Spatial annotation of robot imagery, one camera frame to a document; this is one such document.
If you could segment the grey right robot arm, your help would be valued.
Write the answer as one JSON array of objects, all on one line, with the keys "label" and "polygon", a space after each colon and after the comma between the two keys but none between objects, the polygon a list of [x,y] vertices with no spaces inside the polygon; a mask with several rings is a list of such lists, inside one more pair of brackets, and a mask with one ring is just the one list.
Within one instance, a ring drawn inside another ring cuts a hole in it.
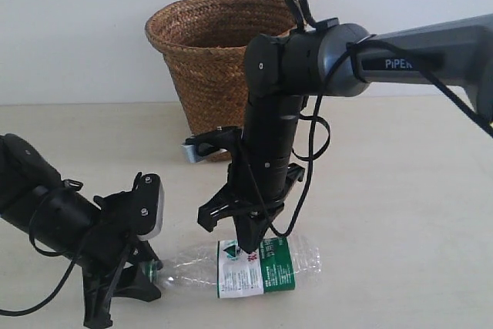
[{"label": "grey right robot arm", "polygon": [[232,158],[226,184],[198,211],[212,231],[232,218],[251,252],[284,208],[296,182],[310,186],[322,149],[292,163],[293,142],[310,97],[355,97],[373,82],[435,86],[486,133],[492,131],[492,17],[480,15],[383,35],[330,19],[284,37],[258,35],[244,56],[244,123],[189,141],[199,156]]}]

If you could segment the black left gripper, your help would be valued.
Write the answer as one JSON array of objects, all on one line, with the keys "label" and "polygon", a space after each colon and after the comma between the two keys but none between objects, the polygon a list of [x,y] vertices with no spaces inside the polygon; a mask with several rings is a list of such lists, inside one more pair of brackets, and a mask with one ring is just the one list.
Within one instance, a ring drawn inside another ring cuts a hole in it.
[{"label": "black left gripper", "polygon": [[87,328],[110,328],[113,325],[110,307],[115,297],[154,301],[161,298],[161,290],[152,282],[146,268],[160,265],[149,241],[141,241],[132,227],[132,192],[118,192],[95,196],[99,206],[96,229],[91,234],[84,252],[98,264],[115,264],[127,244],[131,245],[124,269],[96,273],[82,269],[84,320]]}]

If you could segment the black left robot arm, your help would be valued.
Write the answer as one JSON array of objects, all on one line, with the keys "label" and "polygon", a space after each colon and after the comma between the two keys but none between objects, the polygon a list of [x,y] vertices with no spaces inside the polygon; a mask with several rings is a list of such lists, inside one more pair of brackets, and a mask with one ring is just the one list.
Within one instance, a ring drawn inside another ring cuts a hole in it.
[{"label": "black left robot arm", "polygon": [[47,298],[23,310],[3,310],[22,317],[49,304],[74,267],[82,270],[83,324],[112,326],[112,299],[153,302],[162,296],[149,277],[163,264],[149,244],[163,227],[164,190],[159,175],[136,174],[132,187],[87,200],[83,184],[59,171],[25,139],[1,137],[1,218],[26,233],[42,256],[64,257],[69,266]]}]

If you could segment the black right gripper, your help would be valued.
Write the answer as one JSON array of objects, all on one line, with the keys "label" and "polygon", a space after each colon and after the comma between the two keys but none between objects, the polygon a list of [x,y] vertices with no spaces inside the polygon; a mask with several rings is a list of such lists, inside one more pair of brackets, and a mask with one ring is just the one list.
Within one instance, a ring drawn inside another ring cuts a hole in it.
[{"label": "black right gripper", "polygon": [[219,220],[233,217],[239,247],[252,253],[283,209],[294,184],[304,179],[305,169],[286,157],[253,155],[242,138],[242,129],[227,127],[234,134],[228,150],[231,163],[226,184],[199,208],[197,222],[211,232]]}]

